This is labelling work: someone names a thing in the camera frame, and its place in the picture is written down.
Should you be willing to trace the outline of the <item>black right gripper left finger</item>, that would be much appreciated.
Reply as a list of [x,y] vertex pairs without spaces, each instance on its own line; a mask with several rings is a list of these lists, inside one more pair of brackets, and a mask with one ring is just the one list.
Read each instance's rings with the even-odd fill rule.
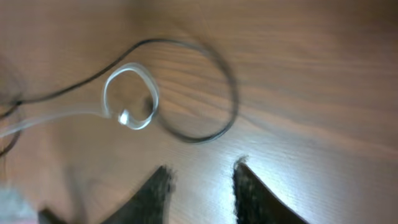
[[140,189],[102,224],[165,224],[174,192],[174,173],[158,167]]

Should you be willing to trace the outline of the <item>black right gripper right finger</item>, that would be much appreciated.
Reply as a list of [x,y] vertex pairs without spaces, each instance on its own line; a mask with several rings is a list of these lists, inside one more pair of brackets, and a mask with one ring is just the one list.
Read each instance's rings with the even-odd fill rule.
[[234,163],[233,193],[237,224],[306,223],[273,194],[244,160]]

